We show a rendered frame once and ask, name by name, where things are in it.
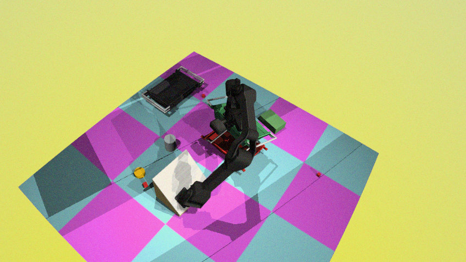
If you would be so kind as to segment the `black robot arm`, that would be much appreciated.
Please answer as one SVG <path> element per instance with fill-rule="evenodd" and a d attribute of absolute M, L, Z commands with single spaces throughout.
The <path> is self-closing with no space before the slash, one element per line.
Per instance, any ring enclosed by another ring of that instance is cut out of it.
<path fill-rule="evenodd" d="M 257 131 L 254 103 L 256 101 L 256 90 L 240 84 L 240 79 L 230 79 L 225 83 L 227 103 L 226 109 L 236 113 L 241 109 L 241 114 L 235 115 L 231 121 L 241 132 L 225 155 L 224 163 L 209 175 L 204 182 L 196 181 L 187 190 L 185 187 L 177 194 L 175 200 L 185 207 L 202 206 L 211 198 L 211 192 L 218 187 L 233 172 L 247 168 L 256 153 L 256 142 L 259 137 Z M 239 148 L 246 139 L 250 141 L 249 151 Z"/>

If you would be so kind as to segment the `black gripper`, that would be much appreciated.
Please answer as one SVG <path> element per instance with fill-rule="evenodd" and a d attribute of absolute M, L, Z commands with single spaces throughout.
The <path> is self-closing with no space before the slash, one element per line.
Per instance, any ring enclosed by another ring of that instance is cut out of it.
<path fill-rule="evenodd" d="M 226 109 L 226 106 L 224 106 L 224 110 L 225 110 L 225 112 L 223 113 L 223 115 L 224 115 L 223 118 L 221 118 L 220 120 L 218 118 L 216 118 L 215 120 L 210 122 L 210 127 L 213 129 L 213 131 L 217 135 L 222 134 L 226 130 L 226 128 L 229 131 L 231 129 L 231 127 L 233 127 L 231 119 L 235 115 L 241 114 L 241 109 L 236 113 L 231 113 Z"/>

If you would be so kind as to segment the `yellow cylinder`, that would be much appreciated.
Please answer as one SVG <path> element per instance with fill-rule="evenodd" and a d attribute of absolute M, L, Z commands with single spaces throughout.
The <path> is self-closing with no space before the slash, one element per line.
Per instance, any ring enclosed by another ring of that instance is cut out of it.
<path fill-rule="evenodd" d="M 136 178 L 141 179 L 145 176 L 145 170 L 142 167 L 138 167 L 134 170 L 134 175 Z"/>

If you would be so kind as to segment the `grey cylinder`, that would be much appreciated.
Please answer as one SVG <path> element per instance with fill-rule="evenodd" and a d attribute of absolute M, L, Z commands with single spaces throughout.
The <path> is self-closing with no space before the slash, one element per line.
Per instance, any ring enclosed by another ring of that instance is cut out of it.
<path fill-rule="evenodd" d="M 168 134 L 164 137 L 165 148 L 169 152 L 176 150 L 176 137 L 172 134 Z"/>

